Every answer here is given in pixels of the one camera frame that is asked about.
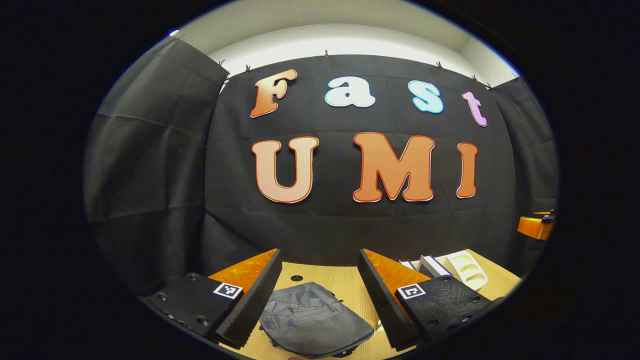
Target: gray fabric bag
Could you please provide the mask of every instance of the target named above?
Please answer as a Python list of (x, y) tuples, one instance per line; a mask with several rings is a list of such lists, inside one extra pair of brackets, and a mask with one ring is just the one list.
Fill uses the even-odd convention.
[(350, 355), (374, 331), (332, 292), (314, 282), (274, 291), (260, 324), (274, 347), (307, 359)]

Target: orange object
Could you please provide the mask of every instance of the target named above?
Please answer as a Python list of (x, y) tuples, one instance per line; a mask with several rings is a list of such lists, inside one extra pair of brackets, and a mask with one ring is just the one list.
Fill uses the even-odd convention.
[(537, 240), (547, 240), (553, 227), (554, 222), (543, 223), (540, 218), (520, 217), (518, 231)]
[(367, 249), (363, 250), (365, 254), (367, 254), (371, 264), (373, 264), (373, 267), (376, 268), (376, 271), (382, 278), (382, 281), (385, 282), (387, 289), (389, 289), (389, 292), (394, 296), (394, 299), (403, 311), (404, 307), (396, 297), (396, 290), (403, 286), (431, 280), (430, 277), (415, 270), (411, 270), (397, 261), (393, 261)]
[(236, 285), (242, 287), (244, 294), (253, 286), (253, 283), (260, 273), (267, 266), (276, 249), (263, 252), (252, 258), (244, 260), (241, 263), (232, 265), (224, 270), (220, 270), (215, 274), (209, 276), (210, 279), (226, 282), (227, 284)]

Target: table surface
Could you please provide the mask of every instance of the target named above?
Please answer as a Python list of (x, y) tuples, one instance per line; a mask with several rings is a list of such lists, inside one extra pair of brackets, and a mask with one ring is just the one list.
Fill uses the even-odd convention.
[[(506, 269), (496, 265), (490, 260), (480, 256), (472, 250), (467, 249), (484, 270), (488, 281), (478, 291), (489, 300), (505, 296), (513, 290), (520, 282), (520, 278), (508, 272)], [(302, 276), (303, 280), (296, 282), (291, 280), (294, 275)], [(343, 300), (343, 304), (362, 317), (374, 329), (378, 329), (378, 314), (369, 298), (367, 289), (360, 278), (358, 268), (355, 266), (317, 266), (296, 263), (282, 263), (282, 272), (278, 278), (274, 290), (289, 288), (291, 286), (303, 284), (305, 282), (315, 282), (335, 294), (338, 299)], [(227, 349), (240, 353), (253, 359), (268, 360), (288, 360), (296, 356), (292, 352), (280, 350), (271, 345), (264, 331), (259, 330), (260, 322), (256, 323), (247, 344), (240, 350), (236, 350), (225, 345)], [(375, 331), (373, 337), (364, 343), (346, 359), (348, 360), (379, 360), (410, 351), (415, 347), (403, 351), (393, 349), (387, 340), (384, 329)]]

